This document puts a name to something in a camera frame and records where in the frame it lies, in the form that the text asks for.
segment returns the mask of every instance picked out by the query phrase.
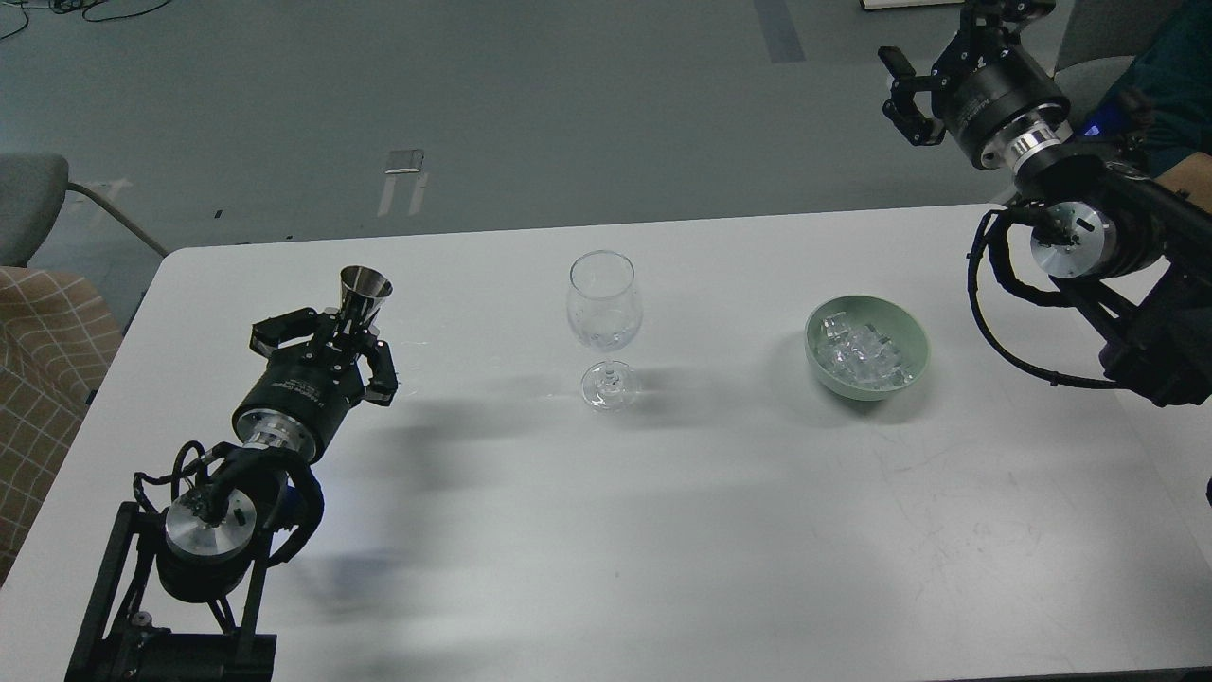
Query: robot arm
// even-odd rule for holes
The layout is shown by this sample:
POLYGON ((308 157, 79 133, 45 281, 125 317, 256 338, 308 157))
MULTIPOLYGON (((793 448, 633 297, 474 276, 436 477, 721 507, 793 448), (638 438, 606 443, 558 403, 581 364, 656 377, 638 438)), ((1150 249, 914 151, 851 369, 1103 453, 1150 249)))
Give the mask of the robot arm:
POLYGON ((1068 98, 1019 42, 1022 29, 1053 6, 967 0, 959 31, 928 75, 917 75, 896 47, 881 47, 893 76, 885 115, 913 144, 937 144, 949 131, 974 167, 1013 173, 1019 195, 987 216, 968 254, 973 314, 1000 355, 1053 385, 1127 389, 1159 407, 1200 405, 1212 394, 1212 216, 1133 167, 1132 136, 1070 137, 1068 98), (930 92, 931 116, 914 102, 919 92, 930 92), (1033 254, 1057 291, 1014 277, 1006 247, 1014 224, 1031 228, 1033 254), (996 343, 976 296, 987 250, 1007 291, 1074 306, 1094 326, 1107 340, 1099 354, 1105 380, 1044 371, 996 343), (1170 269, 1139 304, 1103 282, 1160 256, 1170 269))
POLYGON ((324 515, 324 494, 311 465, 327 449, 345 414, 361 401, 388 406, 395 368, 373 320, 391 283, 364 267, 341 271, 342 303, 316 313, 302 308, 253 325, 251 349, 267 368, 231 417, 241 445, 210 452, 188 443, 168 476, 135 475, 136 503, 114 522, 97 583, 68 666, 68 682, 268 681, 276 638, 257 635, 265 571, 290 561, 324 515), (288 340, 298 343, 284 346, 288 340), (371 366, 364 386, 358 360, 371 366), (185 464, 190 451, 198 458, 185 464), (217 465, 213 475, 210 468, 217 465), (179 493, 179 483, 190 488, 179 493), (172 502, 155 509, 144 483, 172 486, 172 502), (270 552, 276 532, 292 529, 270 552), (131 544, 137 563, 114 609, 131 544), (205 603, 221 635, 176 634, 141 611, 153 563, 173 598, 205 603), (227 596, 252 573, 239 625, 227 596), (109 635, 105 620, 114 611, 109 635))

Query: glass base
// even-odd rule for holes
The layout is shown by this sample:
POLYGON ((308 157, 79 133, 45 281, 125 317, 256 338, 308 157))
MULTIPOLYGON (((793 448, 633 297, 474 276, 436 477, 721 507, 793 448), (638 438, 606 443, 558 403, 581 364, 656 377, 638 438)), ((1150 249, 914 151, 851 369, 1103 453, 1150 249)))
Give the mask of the glass base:
POLYGON ((640 379, 627 363, 606 361, 589 368, 581 378, 581 396, 595 411, 621 411, 640 392, 640 379))

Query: black cable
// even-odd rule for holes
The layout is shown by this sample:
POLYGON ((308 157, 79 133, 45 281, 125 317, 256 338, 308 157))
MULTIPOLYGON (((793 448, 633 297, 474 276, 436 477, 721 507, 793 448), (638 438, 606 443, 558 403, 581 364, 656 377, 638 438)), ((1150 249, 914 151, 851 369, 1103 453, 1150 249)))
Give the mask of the black cable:
POLYGON ((1010 225, 1013 223, 1013 217, 1006 211, 989 228, 989 264, 993 267, 994 279, 1016 298, 1041 308, 1071 308, 1073 303, 1064 293, 1036 288, 1014 274, 1014 263, 1010 259, 1010 225))
POLYGON ((189 463, 184 468, 179 468, 177 464, 173 464, 172 474, 167 476, 152 477, 142 471, 135 472, 135 481, 131 483, 131 489, 135 492, 135 500, 139 504, 141 508, 143 508, 143 511, 152 515, 160 514, 160 510, 155 509, 155 505, 153 505, 152 500, 148 499, 147 493, 143 492, 144 483, 149 483, 152 486, 164 486, 166 483, 172 483, 173 493, 176 493, 178 491, 176 486, 177 482, 179 482, 182 478, 194 476, 195 474, 198 474, 201 470, 205 470, 206 466, 210 465, 212 459, 208 457, 202 457, 205 454, 205 451, 202 446, 196 441, 190 441, 189 443, 182 446, 181 451, 177 452, 177 459, 183 460, 185 453, 188 453, 190 449, 196 449, 200 453, 199 458, 189 463))
POLYGON ((223 615, 231 624, 231 629, 235 629, 235 613, 231 611, 231 602, 227 601, 227 597, 219 597, 219 607, 223 608, 223 615))
POLYGON ((92 8, 97 7, 98 5, 104 5, 109 0, 99 0, 97 2, 93 2, 93 4, 84 7, 84 11, 80 12, 80 16, 84 17, 84 21, 86 21, 88 23, 95 23, 95 24, 99 24, 99 23, 103 23, 103 22, 116 22, 119 19, 132 19, 135 17, 142 17, 143 15, 149 15, 149 13, 159 10, 160 7, 164 7, 168 2, 172 2, 172 0, 164 0, 164 2, 160 2, 155 7, 149 7, 147 10, 143 10, 142 12, 135 12, 132 15, 119 15, 116 17, 102 17, 99 19, 90 19, 88 18, 88 10, 92 10, 92 8))
POLYGON ((202 459, 206 457, 206 448, 204 448, 202 445, 199 443, 198 441, 190 441, 184 446, 182 446, 179 451, 177 451, 177 458, 172 462, 171 499, 173 500, 181 497, 181 480, 184 478, 181 471, 185 464, 185 455, 190 451, 198 451, 198 459, 202 459))
POLYGON ((999 343, 997 338, 993 333, 993 329, 989 328, 989 323, 985 321, 984 314, 981 311, 981 302, 977 298, 977 274, 981 268, 981 259, 984 257, 984 252, 989 247, 989 242, 996 237, 996 231, 1008 230, 1010 228, 1007 219, 1004 219, 1005 213, 1006 211, 997 210, 985 213, 984 218, 981 219, 981 224, 977 227, 976 237, 972 240, 972 250, 968 252, 968 304, 972 308, 972 317, 976 320, 977 328, 981 329, 981 334, 984 336, 989 346, 991 346, 999 356, 1005 359, 1006 362, 1022 372, 1030 374, 1031 377, 1047 382, 1052 386, 1071 386, 1074 389, 1093 390, 1122 389, 1122 386, 1115 382, 1074 377, 1036 367, 1027 361, 1023 361, 1018 356, 1014 356, 999 343))
POLYGON ((152 561, 154 552, 139 552, 138 562, 135 564, 135 575, 131 578, 131 586, 122 597, 122 608, 119 611, 121 618, 130 618, 139 611, 143 602, 143 591, 148 585, 148 577, 152 575, 152 561))
POLYGON ((21 7, 21 15, 24 18, 24 21, 15 30, 10 30, 8 33, 0 35, 0 40, 4 40, 5 38, 12 38, 13 35, 17 35, 18 33, 25 30, 25 28, 29 27, 29 10, 25 8, 25 0, 21 0, 19 2, 11 2, 10 6, 21 7))
POLYGON ((206 602, 206 606, 211 607, 211 614, 215 615, 215 621, 219 624, 219 630, 222 630, 224 635, 228 635, 233 630, 235 630, 235 621, 234 620, 228 620, 227 613, 223 612, 223 608, 219 606, 219 602, 217 602, 217 601, 216 602, 206 602))

